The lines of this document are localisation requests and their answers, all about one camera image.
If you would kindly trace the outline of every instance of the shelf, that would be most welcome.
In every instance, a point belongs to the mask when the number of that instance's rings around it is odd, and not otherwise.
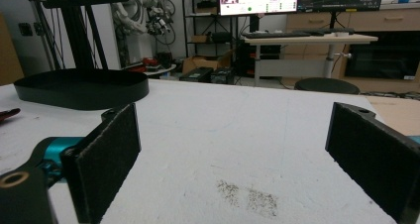
[[[231,39],[226,43],[213,43],[213,42],[203,42],[204,40],[191,40],[194,35],[203,35],[208,32],[211,33],[220,33],[228,32],[233,35],[238,34],[238,17],[235,16],[220,16],[217,14],[217,9],[215,7],[209,10],[198,10],[195,8],[195,0],[189,0],[188,5],[185,4],[185,0],[182,0],[182,13],[183,13],[183,23],[184,23],[184,42],[185,42],[185,56],[189,57],[191,55],[201,54],[202,52],[208,53],[211,50],[211,47],[214,48],[214,54],[223,53],[229,48],[232,50],[234,48],[235,40]]]
[[[216,44],[221,44],[221,45],[230,45],[231,43],[191,43],[191,42],[189,42],[188,44],[199,44],[199,45],[216,45]]]

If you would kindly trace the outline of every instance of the black stand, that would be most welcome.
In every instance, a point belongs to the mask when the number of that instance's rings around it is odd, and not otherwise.
[[[337,21],[337,12],[331,12],[330,29],[334,28],[334,24]]]
[[[260,17],[257,15],[250,16],[250,33],[260,29]]]
[[[89,19],[90,29],[92,31],[93,43],[96,46],[96,51],[101,60],[102,68],[108,69],[108,64],[105,59],[105,54],[102,48],[99,32],[96,27],[95,18],[93,16],[92,5],[108,4],[117,2],[126,2],[128,0],[31,0],[36,1],[37,5],[43,3],[47,9],[59,8],[67,30],[68,40],[70,42],[71,51],[74,57],[76,68],[97,68],[95,52],[92,50],[89,39],[87,37],[87,28],[83,20],[81,7],[84,6],[86,15]],[[54,60],[55,68],[57,68],[57,61]]]

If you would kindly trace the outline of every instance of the cardboard box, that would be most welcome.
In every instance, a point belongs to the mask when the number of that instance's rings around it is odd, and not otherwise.
[[[191,36],[191,43],[207,43],[206,35]]]
[[[212,8],[196,8],[195,13],[210,13],[213,15],[217,15],[217,7]]]
[[[188,82],[210,82],[210,76],[213,72],[211,67],[198,67],[194,68],[191,71],[187,72],[179,78],[179,81],[188,81]]]
[[[222,56],[192,56],[183,61],[182,73],[185,74],[197,67],[212,67],[217,69],[219,67],[231,66],[232,50],[229,50]]]

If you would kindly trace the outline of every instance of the desk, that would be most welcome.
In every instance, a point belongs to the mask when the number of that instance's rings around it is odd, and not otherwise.
[[[150,79],[136,102],[143,150],[102,223],[394,223],[325,151],[334,101],[373,110],[357,95]],[[103,112],[1,86],[0,110],[15,107],[0,173],[43,138],[87,135]],[[59,223],[77,223],[66,184],[50,194]]]
[[[420,101],[367,96],[384,123],[405,136],[420,136]]]
[[[331,77],[336,44],[368,44],[373,41],[377,41],[377,38],[356,34],[347,37],[326,34],[323,37],[245,39],[245,43],[257,47],[255,86],[259,86],[261,76]],[[293,44],[328,44],[328,55],[325,60],[261,59],[261,46]]]

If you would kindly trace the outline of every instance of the wooden cabinet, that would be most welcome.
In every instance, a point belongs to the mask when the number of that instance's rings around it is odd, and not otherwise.
[[[359,12],[350,15],[349,28],[359,32],[418,31],[420,9]]]
[[[286,31],[296,29],[327,28],[330,22],[329,13],[299,13],[287,16]],[[386,9],[375,12],[341,13],[335,27],[348,27],[356,32],[398,32],[420,31],[420,8]],[[283,52],[285,58],[325,58],[328,47],[288,46]],[[336,53],[349,51],[349,46],[336,46]],[[332,76],[346,80],[358,86],[361,91],[381,92],[420,92],[420,68],[415,79],[381,79],[345,76],[347,59],[339,57],[335,62]]]
[[[0,85],[15,82],[24,77],[12,39],[0,13]]]

